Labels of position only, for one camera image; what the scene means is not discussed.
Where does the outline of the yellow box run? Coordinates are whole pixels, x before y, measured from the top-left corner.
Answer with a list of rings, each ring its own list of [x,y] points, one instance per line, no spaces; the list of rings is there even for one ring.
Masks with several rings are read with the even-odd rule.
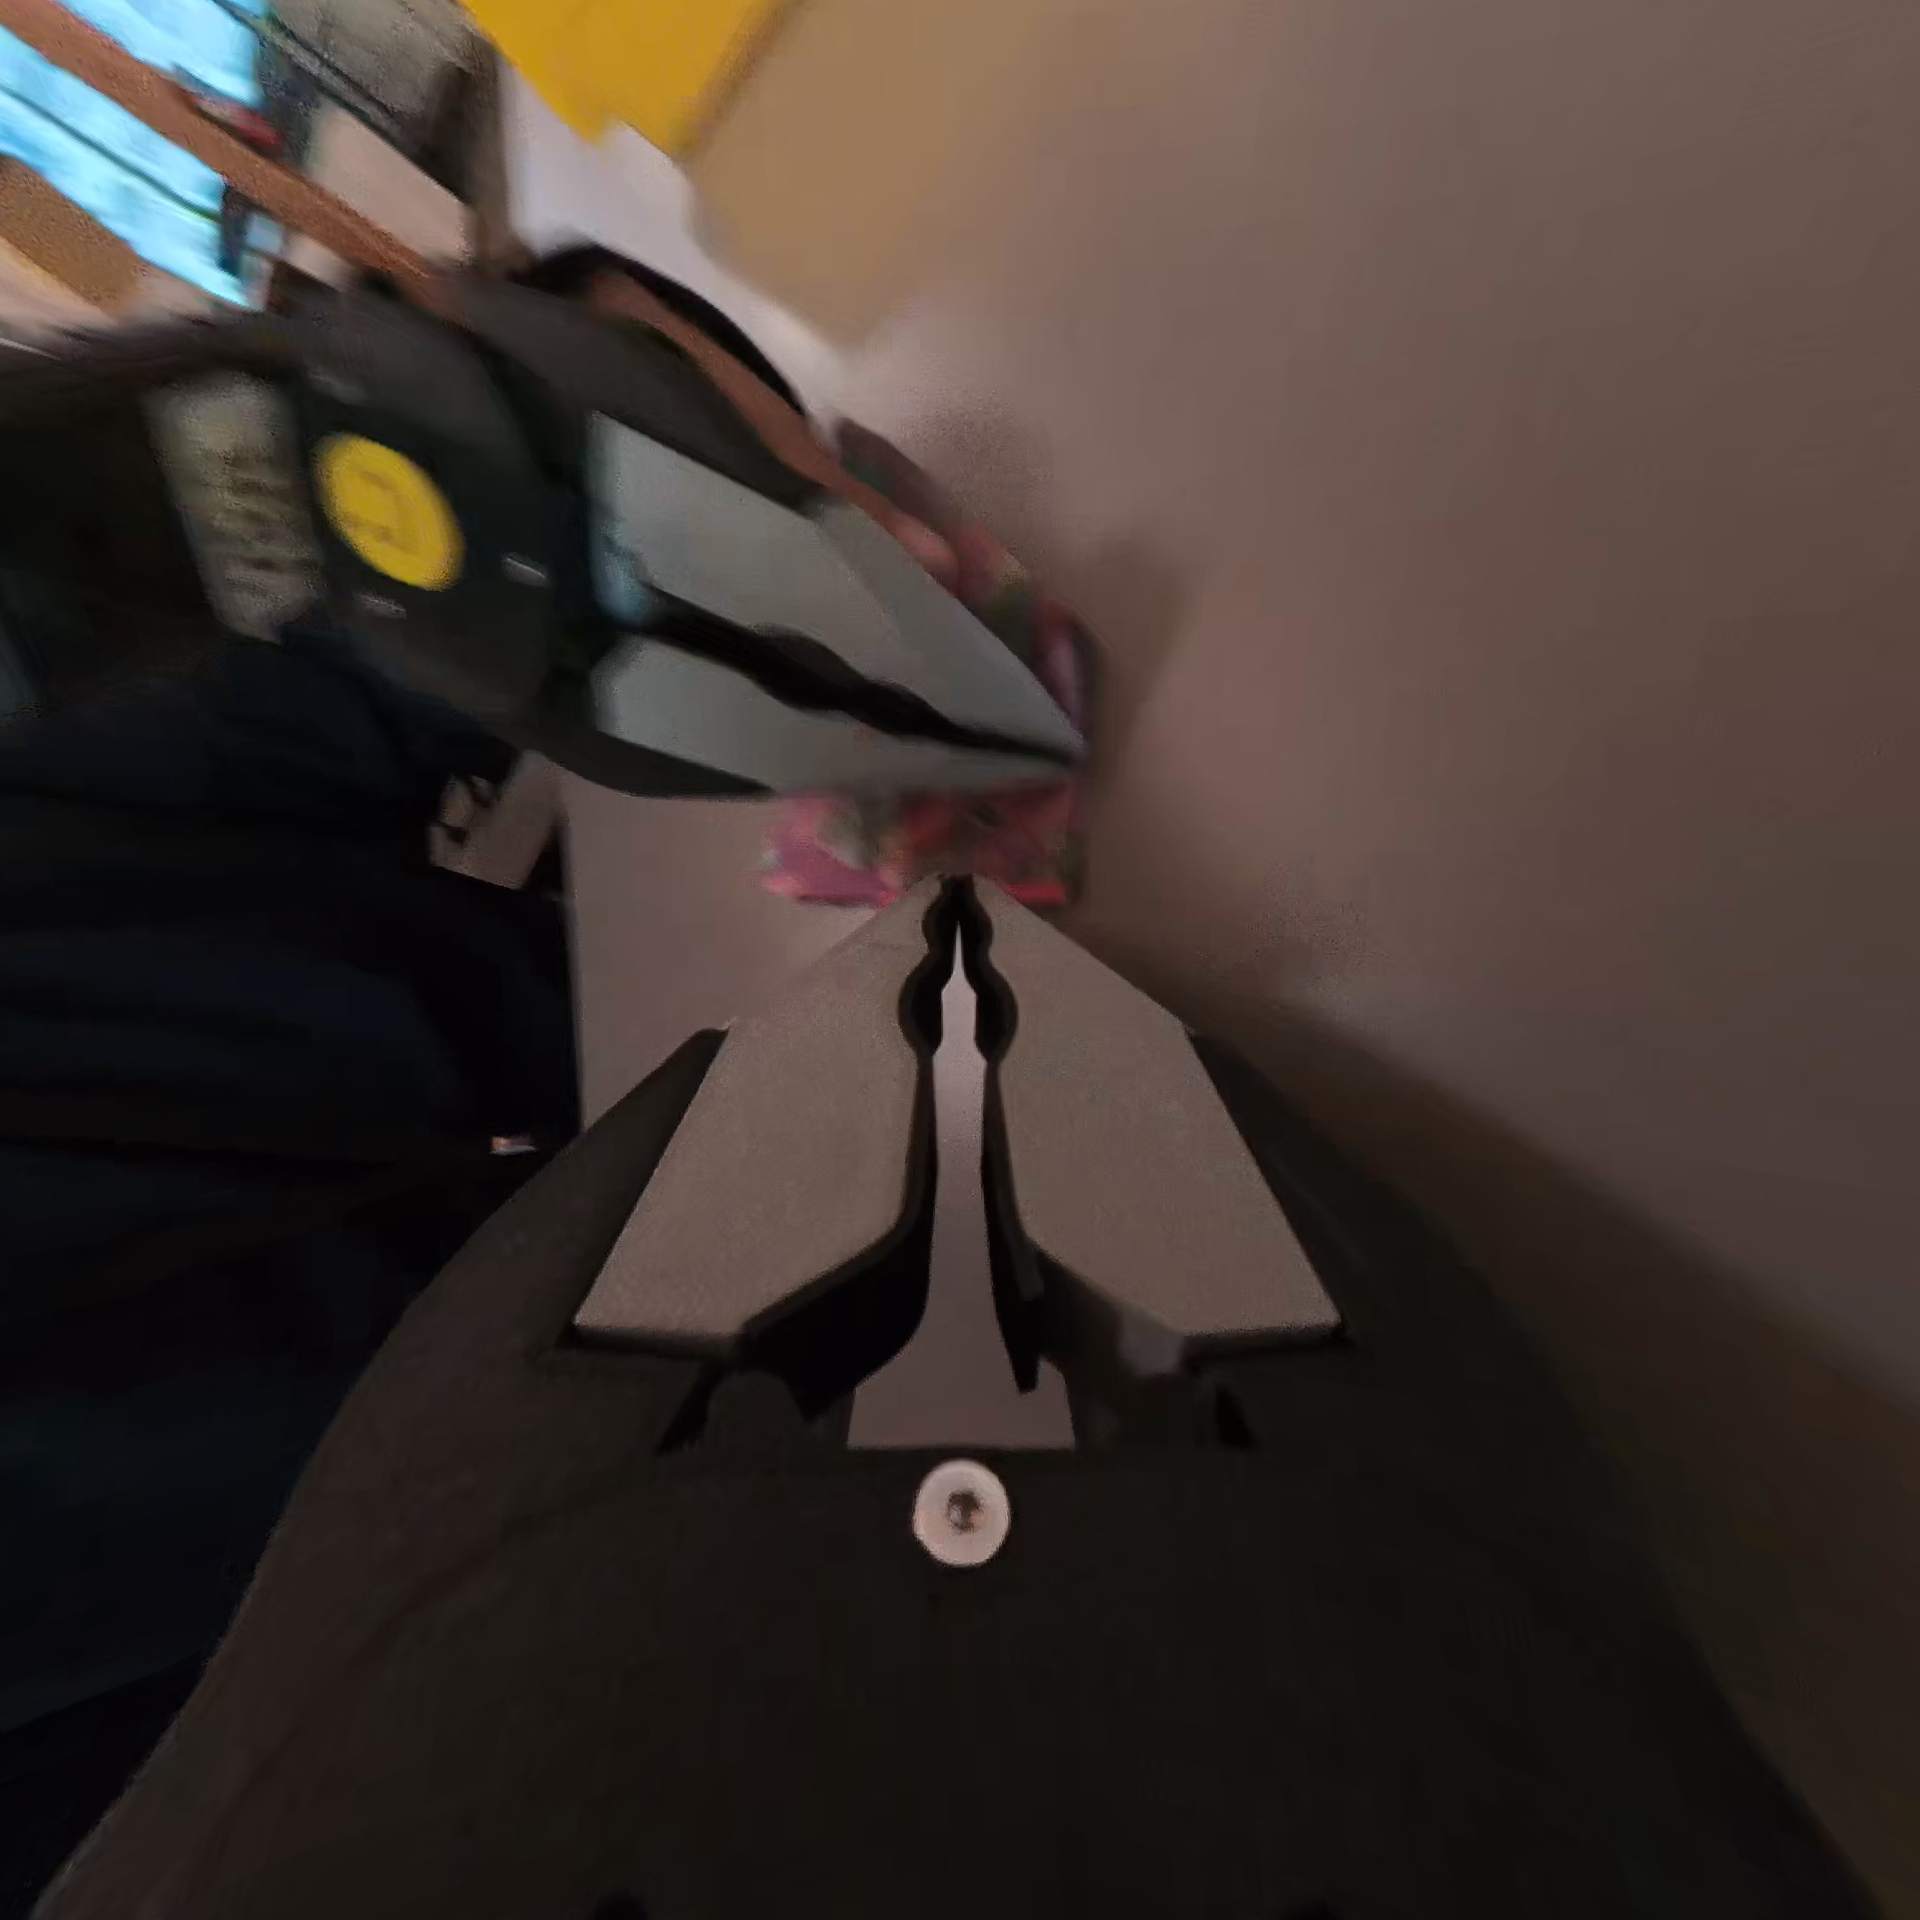
[[[499,57],[567,131],[601,141],[629,128],[690,155],[785,1],[466,1]]]

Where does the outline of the brown wooden rail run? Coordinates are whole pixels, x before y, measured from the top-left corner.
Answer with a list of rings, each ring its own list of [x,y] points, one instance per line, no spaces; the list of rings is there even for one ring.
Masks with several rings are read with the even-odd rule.
[[[327,247],[365,274],[395,287],[403,300],[438,315],[447,304],[448,267],[406,246],[335,192],[286,169],[233,132],[190,89],[137,61],[111,36],[57,1],[4,1],[3,25],[143,126],[196,155],[245,199],[282,227]]]

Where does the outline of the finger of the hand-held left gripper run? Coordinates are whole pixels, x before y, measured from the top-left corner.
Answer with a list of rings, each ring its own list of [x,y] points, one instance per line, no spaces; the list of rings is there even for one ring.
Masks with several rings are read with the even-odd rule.
[[[779,694],[847,691],[892,644],[929,642],[962,615],[994,635],[850,500],[777,502],[604,418],[588,423],[588,505],[594,590],[616,629],[599,663],[652,634]]]
[[[1034,674],[968,615],[892,644],[847,691],[779,694],[652,634],[621,637],[588,684],[614,740],[789,799],[1051,786],[1087,755]]]

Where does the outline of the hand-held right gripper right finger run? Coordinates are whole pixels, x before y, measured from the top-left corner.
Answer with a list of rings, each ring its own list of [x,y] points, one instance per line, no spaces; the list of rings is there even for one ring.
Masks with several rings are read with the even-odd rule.
[[[967,895],[980,1192],[1022,1390],[1132,1395],[1343,1318],[1188,1027],[990,880]]]

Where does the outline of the bright window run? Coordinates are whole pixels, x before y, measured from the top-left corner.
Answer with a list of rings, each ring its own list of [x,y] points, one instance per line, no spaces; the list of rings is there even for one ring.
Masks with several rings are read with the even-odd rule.
[[[259,1],[71,1],[69,11],[170,79],[262,101]],[[258,301],[256,252],[228,246],[225,183],[83,79],[3,34],[3,154],[95,216],[153,266],[215,300]]]

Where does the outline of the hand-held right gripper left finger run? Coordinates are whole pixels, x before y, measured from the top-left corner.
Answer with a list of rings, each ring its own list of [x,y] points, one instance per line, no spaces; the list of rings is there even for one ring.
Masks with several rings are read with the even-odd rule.
[[[779,1379],[807,1417],[924,1315],[956,899],[929,880],[718,1038],[576,1310],[602,1349]]]

